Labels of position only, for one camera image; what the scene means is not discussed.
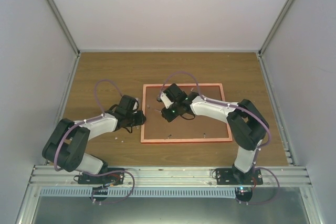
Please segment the red photo frame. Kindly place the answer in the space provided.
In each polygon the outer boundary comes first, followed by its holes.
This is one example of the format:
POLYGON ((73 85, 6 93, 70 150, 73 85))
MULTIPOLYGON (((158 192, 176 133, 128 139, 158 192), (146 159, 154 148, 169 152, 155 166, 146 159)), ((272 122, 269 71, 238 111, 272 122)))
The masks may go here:
POLYGON ((214 143, 232 142, 233 137, 229 125, 205 116, 197 116, 193 120, 177 117, 168 122, 161 116, 164 105, 156 99, 161 84, 145 84, 143 86, 142 111, 146 122, 141 126, 142 144, 164 143, 214 143))

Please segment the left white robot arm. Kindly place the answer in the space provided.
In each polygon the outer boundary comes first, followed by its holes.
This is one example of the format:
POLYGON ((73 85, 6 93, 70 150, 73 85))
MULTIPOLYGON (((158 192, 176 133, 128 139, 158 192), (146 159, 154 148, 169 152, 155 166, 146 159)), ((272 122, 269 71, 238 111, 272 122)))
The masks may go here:
POLYGON ((138 99, 123 95, 118 104, 99 116, 82 121, 60 120, 42 150, 42 157, 52 162, 56 171, 88 173, 96 184, 103 184, 108 179, 106 163, 86 153, 88 142, 120 129, 132 133, 134 127, 145 121, 138 99))

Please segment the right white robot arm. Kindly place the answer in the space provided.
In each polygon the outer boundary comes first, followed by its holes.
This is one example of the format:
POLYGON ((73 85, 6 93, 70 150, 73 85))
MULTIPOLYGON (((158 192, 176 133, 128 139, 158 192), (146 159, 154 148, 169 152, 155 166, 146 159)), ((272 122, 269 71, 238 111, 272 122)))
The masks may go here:
POLYGON ((162 87, 157 100, 164 104, 161 114, 168 122, 189 114, 226 123, 238 144, 232 165, 233 180, 243 185, 251 179, 263 139, 267 136, 271 140, 269 124, 251 101, 244 99, 229 103, 208 98, 200 92, 186 94, 175 83, 167 88, 162 87))

